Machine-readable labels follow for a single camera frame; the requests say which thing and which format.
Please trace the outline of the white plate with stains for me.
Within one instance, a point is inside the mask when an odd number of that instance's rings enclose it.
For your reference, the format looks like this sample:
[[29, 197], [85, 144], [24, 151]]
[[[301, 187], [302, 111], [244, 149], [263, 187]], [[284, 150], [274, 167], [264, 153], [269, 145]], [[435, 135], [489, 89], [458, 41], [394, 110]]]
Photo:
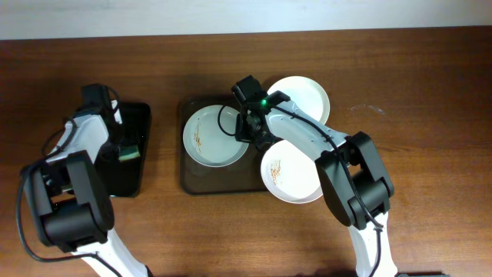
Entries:
[[239, 160], [248, 144], [226, 135], [218, 125], [221, 105], [209, 105], [196, 111], [184, 125], [182, 141], [189, 156], [197, 163], [225, 167]]

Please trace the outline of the yellow green sponge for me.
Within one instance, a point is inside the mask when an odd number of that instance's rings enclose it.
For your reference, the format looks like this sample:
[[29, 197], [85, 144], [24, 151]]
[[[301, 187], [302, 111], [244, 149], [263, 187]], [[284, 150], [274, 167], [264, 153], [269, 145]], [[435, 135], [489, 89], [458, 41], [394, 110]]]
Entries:
[[118, 148], [118, 160], [120, 162], [127, 162], [132, 159], [139, 159], [140, 157], [141, 153], [137, 145], [121, 146]]

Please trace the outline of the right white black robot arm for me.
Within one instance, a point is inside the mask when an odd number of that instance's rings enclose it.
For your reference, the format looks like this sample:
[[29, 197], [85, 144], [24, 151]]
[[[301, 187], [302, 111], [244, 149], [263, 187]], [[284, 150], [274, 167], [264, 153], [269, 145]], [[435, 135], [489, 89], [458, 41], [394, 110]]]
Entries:
[[290, 142], [316, 167], [327, 207], [347, 226], [359, 276], [396, 276], [387, 234], [393, 183], [370, 136], [337, 132], [302, 112], [283, 92], [234, 91], [236, 139]]

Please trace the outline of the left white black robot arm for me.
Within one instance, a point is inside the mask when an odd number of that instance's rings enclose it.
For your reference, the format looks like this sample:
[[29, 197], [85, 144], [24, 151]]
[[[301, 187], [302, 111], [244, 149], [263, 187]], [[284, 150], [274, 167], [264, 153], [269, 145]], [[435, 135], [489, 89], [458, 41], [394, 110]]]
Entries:
[[[115, 100], [78, 110], [65, 122], [52, 151], [21, 170], [15, 203], [19, 238], [38, 262], [81, 259], [100, 276], [150, 276], [150, 269], [118, 237], [110, 196], [95, 168], [101, 148], [109, 142], [110, 124], [123, 125]], [[28, 246], [22, 228], [23, 199], [39, 241], [59, 248], [64, 256], [43, 258]]]

